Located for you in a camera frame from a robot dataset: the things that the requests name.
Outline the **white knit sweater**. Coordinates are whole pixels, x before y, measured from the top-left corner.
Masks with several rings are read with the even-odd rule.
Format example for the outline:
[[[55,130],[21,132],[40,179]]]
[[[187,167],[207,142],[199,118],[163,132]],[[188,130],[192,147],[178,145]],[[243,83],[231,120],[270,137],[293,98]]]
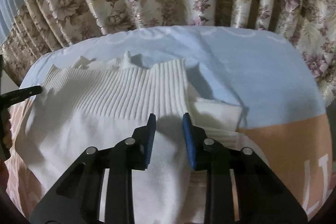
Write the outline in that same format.
[[[149,168],[133,175],[137,223],[201,221],[205,177],[191,173],[183,114],[225,147],[250,147],[263,156],[255,142],[236,130],[241,108],[200,97],[182,59],[150,69],[132,64],[129,53],[89,64],[78,59],[66,69],[51,67],[42,88],[22,121],[15,150],[45,190],[87,147],[113,147],[155,114]]]

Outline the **orange and blue bedsheet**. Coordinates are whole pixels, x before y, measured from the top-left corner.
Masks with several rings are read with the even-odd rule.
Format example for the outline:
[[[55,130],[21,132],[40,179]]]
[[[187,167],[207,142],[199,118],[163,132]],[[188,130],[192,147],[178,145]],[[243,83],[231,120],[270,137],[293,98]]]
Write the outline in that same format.
[[[259,157],[294,195],[307,223],[335,221],[326,103],[301,53],[287,39],[269,31],[228,27],[141,28],[48,53],[30,68],[22,87],[42,87],[53,66],[66,69],[78,59],[89,64],[121,59],[125,53],[144,69],[184,60],[187,80],[200,97],[241,108],[237,132],[261,148]],[[38,95],[11,109],[11,157],[1,169],[1,223],[31,223],[32,212],[49,191],[15,150],[22,121]],[[100,223],[105,218],[108,176],[106,170]]]

